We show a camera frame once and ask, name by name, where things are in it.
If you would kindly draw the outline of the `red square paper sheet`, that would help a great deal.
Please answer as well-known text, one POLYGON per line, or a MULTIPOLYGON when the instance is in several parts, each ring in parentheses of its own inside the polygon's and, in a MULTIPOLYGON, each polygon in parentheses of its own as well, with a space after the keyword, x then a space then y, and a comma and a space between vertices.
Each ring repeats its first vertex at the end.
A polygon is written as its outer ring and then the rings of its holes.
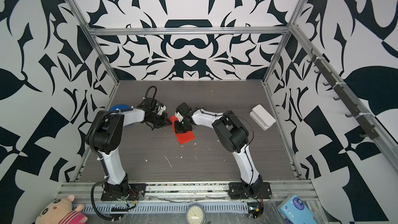
POLYGON ((195 136, 194 136, 194 134, 193 134, 192 131, 188 131, 188 132, 186 132, 186 133, 177 133, 177 132, 176 132, 175 124, 174 124, 174 122, 175 122, 176 120, 178 120, 177 117, 175 117, 175 116, 171 116, 171 117, 170 117, 170 121, 172 122, 172 128, 173 128, 173 131, 174 131, 174 133, 175 133, 175 135, 176 135, 176 138, 177 138, 178 143, 179 143, 180 145, 182 145, 182 144, 185 144, 185 143, 187 143, 187 142, 189 142, 189 141, 194 140, 194 139, 195 139, 195 136))

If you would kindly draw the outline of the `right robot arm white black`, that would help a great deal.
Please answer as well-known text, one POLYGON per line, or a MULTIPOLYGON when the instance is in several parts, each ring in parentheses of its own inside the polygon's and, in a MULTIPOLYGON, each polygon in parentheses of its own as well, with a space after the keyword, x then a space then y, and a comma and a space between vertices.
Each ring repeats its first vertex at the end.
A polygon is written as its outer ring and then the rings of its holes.
POLYGON ((193 125, 201 125, 215 131, 222 146, 232 153, 240 171, 240 179, 254 186, 261 176, 250 154, 249 131, 241 118, 232 111, 213 113, 203 108, 191 108, 181 103, 175 111, 175 132, 182 134, 192 130, 193 125))

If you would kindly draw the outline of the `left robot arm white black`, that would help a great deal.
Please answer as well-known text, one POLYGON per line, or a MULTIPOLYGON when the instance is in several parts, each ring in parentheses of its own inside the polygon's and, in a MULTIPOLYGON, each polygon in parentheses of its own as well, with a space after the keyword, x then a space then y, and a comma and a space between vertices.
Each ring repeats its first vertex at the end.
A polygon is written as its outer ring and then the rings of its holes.
POLYGON ((119 155, 123 128, 135 123, 145 123, 151 129, 167 127, 171 121, 166 109, 158 100, 147 97, 137 107, 120 104, 96 114, 85 142, 101 162, 106 183, 121 185, 126 179, 119 155))

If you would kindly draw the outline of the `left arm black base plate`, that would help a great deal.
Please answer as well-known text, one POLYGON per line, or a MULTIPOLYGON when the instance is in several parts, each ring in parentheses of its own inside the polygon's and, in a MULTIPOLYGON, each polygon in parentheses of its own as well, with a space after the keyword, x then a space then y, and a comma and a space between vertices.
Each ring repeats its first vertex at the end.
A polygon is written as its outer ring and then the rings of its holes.
POLYGON ((145 196, 147 184, 125 184, 112 185, 105 183, 104 190, 101 196, 102 201, 116 201, 122 200, 124 197, 127 201, 139 200, 145 196))

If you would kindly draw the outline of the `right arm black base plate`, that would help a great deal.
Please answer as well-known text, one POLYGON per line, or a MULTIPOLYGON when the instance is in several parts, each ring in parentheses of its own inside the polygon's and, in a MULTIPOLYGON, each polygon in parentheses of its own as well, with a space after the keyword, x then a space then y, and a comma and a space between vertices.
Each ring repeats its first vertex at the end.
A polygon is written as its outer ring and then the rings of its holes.
POLYGON ((254 186, 248 186, 244 182, 229 183, 228 196, 232 200, 255 198, 257 200, 270 199, 272 190, 268 182, 261 182, 254 186))

